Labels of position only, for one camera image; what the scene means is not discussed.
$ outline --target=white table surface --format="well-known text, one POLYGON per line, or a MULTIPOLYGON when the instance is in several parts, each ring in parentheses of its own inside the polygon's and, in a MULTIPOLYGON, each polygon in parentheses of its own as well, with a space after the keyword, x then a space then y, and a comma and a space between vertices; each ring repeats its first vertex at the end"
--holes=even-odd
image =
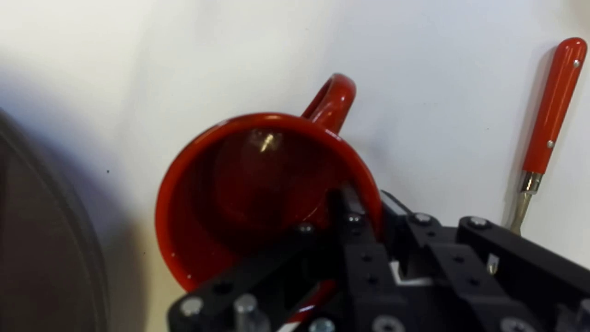
MULTIPOLYGON (((112 330, 164 330, 182 292, 152 233, 178 150, 241 113, 357 83, 342 137, 379 187, 440 218, 505 220, 551 48, 588 0, 3 0, 0 107, 55 153, 99 236, 112 330)), ((586 67, 523 235, 590 266, 586 67)))

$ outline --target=bolt head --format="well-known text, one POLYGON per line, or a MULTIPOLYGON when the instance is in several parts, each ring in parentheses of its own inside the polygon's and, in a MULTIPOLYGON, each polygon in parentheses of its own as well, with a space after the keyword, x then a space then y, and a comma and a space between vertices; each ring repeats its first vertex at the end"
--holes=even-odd
POLYGON ((422 225, 425 225, 425 223, 429 223, 431 222, 431 216, 427 216, 427 214, 412 214, 412 218, 414 218, 414 222, 418 222, 418 223, 422 223, 422 225))
POLYGON ((477 218, 477 216, 470 216, 468 222, 470 222, 473 227, 477 227, 477 229, 486 227, 486 220, 477 218))
POLYGON ((187 297, 180 303, 180 312, 184 318, 195 318, 202 310, 202 301, 200 297, 187 297))
POLYGON ((348 214, 348 223, 359 223, 361 220, 363 220, 363 216, 359 216, 359 214, 348 214))
POLYGON ((309 235, 309 233, 313 233, 313 227, 309 223, 300 223, 298 233, 309 235))
POLYGON ((372 321, 372 332, 405 332, 405 327, 392 316, 377 316, 372 321))
POLYGON ((503 318, 499 321, 501 332, 536 332, 529 323, 519 318, 503 318))
POLYGON ((333 325, 333 321, 329 321, 326 318, 318 318, 318 319, 311 321, 307 332, 335 332, 335 325, 333 325))

